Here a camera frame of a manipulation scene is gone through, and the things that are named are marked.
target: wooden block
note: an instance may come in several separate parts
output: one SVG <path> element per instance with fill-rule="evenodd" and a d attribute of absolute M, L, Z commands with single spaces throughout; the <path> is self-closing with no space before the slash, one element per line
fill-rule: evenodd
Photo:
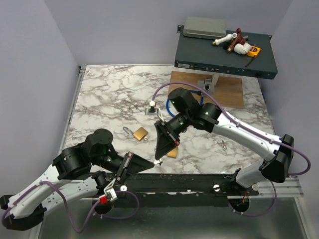
<path fill-rule="evenodd" d="M 204 81 L 205 78 L 211 78 L 211 75 L 203 75 L 188 72 L 172 71 L 170 82 L 186 82 L 193 85 L 198 85 L 198 81 Z M 173 84 L 169 86 L 169 91 L 175 90 L 178 87 L 183 87 L 188 90 L 196 90 L 193 87 Z M 194 97 L 200 102 L 200 96 L 193 94 Z M 244 96 L 243 96 L 243 85 L 239 78 L 235 77 L 224 77 L 220 76 L 218 78 L 217 84 L 215 86 L 215 94 L 212 95 L 223 107 L 232 107 L 237 109 L 244 108 Z M 213 101 L 208 97 L 204 97 L 204 103 Z"/>

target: white pipe fitting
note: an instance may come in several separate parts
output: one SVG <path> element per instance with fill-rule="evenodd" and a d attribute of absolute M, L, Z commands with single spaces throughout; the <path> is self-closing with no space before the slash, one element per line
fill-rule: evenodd
<path fill-rule="evenodd" d="M 238 43 L 234 47 L 234 52 L 241 55 L 246 55 L 250 50 L 251 50 L 251 45 L 249 45 L 248 43 L 245 43 L 244 45 Z"/>
<path fill-rule="evenodd" d="M 225 42 L 225 41 L 232 41 L 233 39 L 235 39 L 237 37 L 237 33 L 234 32 L 233 34 L 227 34 L 225 37 L 222 37 L 220 39 L 216 39 L 215 41 L 213 41 L 213 45 L 214 46 L 218 46 L 219 44 Z"/>

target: white marble surface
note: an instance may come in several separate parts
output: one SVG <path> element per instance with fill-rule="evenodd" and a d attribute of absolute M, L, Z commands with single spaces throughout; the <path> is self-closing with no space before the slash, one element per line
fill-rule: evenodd
<path fill-rule="evenodd" d="M 157 141 L 154 122 L 157 118 L 146 116 L 144 107 L 148 106 L 156 88 L 169 82 L 172 70 L 190 71 L 172 65 L 88 66 L 65 147 L 83 142 L 88 134 L 98 128 L 106 128 L 114 136 L 113 146 L 118 153 L 124 155 L 133 151 L 153 162 Z M 242 77 L 242 81 L 245 109 L 226 110 L 241 121 L 273 133 L 257 79 Z M 162 89 L 156 98 L 165 119 L 170 118 L 165 110 L 167 93 L 168 87 Z M 133 131 L 143 126 L 149 132 L 148 143 L 127 138 L 123 134 L 123 126 Z M 227 149 L 222 147 L 222 140 Z M 161 166 L 156 165 L 145 172 L 233 173 L 237 168 L 248 166 L 260 158 L 230 139 L 193 127 L 180 135 L 180 142 L 176 159 L 165 156 Z"/>

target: gray floor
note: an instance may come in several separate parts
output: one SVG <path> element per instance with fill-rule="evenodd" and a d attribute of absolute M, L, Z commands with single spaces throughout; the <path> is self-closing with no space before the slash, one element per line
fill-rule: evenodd
<path fill-rule="evenodd" d="M 272 199 L 254 199 L 249 213 L 261 212 Z M 91 200 L 71 206 L 73 218 L 82 226 Z M 114 209 L 125 216 L 133 209 Z M 141 208 L 128 220 L 94 216 L 82 234 L 73 231 L 64 208 L 49 215 L 41 229 L 41 239 L 303 239 L 304 229 L 293 198 L 279 198 L 274 210 L 262 217 L 247 218 L 229 208 Z"/>

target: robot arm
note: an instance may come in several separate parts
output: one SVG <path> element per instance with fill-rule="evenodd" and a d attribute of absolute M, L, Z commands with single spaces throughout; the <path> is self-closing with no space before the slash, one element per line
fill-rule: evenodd
<path fill-rule="evenodd" d="M 286 134 L 283 137 L 279 137 L 262 132 L 243 122 L 239 122 L 240 125 L 271 139 L 271 141 L 266 141 L 248 130 L 239 127 L 239 124 L 236 125 L 231 122 L 217 106 L 211 103 L 205 103 L 200 106 L 192 94 L 183 88 L 175 89 L 169 94 L 168 98 L 179 114 L 168 122 L 159 120 L 155 123 L 158 133 L 155 153 L 157 160 L 178 146 L 180 142 L 179 134 L 185 131 L 188 126 L 192 125 L 196 129 L 228 137 L 262 157 L 256 164 L 236 170 L 232 182 L 236 188 L 245 190 L 251 185 L 265 179 L 279 183 L 285 181 L 293 153 L 285 147 L 272 143 L 272 141 L 279 141 L 293 146 L 294 139 L 291 136 Z M 227 114 L 234 120 L 237 120 L 231 114 Z"/>
<path fill-rule="evenodd" d="M 2 218 L 2 223 L 7 229 L 27 230 L 43 220 L 45 211 L 52 211 L 62 205 L 60 196 L 44 182 L 50 182 L 56 188 L 64 186 L 62 192 L 68 201 L 94 196 L 98 192 L 104 192 L 110 202 L 116 200 L 113 189 L 115 182 L 123 184 L 130 175 L 150 169 L 154 164 L 132 152 L 124 157 L 118 155 L 111 144 L 112 140 L 111 132 L 98 129 L 88 135 L 83 143 L 64 149 L 27 188 L 16 195 L 4 195 L 0 198 L 1 208 L 10 208 L 9 216 Z M 115 173 L 114 179 L 107 180 L 105 172 L 99 172 L 81 183 L 67 185 L 71 180 L 89 173 L 92 164 Z"/>

